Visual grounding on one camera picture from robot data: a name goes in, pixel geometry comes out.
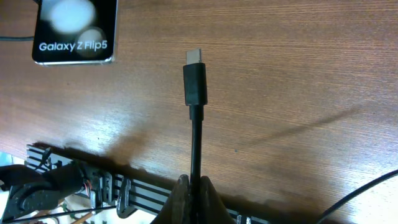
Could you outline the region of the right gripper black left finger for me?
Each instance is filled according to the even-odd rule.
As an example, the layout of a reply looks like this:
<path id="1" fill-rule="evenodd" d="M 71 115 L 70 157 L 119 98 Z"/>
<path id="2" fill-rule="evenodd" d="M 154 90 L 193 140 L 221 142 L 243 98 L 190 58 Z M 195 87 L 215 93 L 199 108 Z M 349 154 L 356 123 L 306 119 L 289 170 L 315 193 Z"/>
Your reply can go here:
<path id="1" fill-rule="evenodd" d="M 159 214 L 151 224 L 188 224 L 190 223 L 190 180 L 181 175 Z"/>

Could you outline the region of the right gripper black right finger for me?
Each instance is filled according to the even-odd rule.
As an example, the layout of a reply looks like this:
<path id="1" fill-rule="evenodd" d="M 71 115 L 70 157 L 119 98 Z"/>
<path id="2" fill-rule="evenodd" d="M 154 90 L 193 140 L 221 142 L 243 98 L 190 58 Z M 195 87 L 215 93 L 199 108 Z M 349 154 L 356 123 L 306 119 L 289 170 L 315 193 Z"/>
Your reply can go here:
<path id="1" fill-rule="evenodd" d="M 200 179 L 200 208 L 198 221 L 201 224 L 235 224 L 220 196 L 207 176 Z"/>

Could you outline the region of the black Galaxy flip phone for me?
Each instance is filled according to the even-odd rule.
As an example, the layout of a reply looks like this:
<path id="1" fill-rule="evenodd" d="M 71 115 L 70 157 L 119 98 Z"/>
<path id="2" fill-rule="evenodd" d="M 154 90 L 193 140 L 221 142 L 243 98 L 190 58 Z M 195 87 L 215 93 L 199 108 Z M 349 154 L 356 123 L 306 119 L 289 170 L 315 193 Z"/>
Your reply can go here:
<path id="1" fill-rule="evenodd" d="M 43 66 L 111 63 L 118 0 L 41 0 L 32 59 Z"/>

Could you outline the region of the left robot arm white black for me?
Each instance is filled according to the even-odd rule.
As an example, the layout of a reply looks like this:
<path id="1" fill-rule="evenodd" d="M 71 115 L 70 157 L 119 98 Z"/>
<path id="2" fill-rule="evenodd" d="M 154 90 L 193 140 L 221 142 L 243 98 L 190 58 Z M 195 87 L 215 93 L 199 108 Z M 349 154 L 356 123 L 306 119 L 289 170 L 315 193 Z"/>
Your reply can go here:
<path id="1" fill-rule="evenodd" d="M 111 201 L 113 178 L 109 172 L 82 161 L 57 162 L 48 167 L 1 167 L 1 223 L 9 223 L 37 210 L 54 209 L 65 197 L 86 192 L 94 207 Z"/>

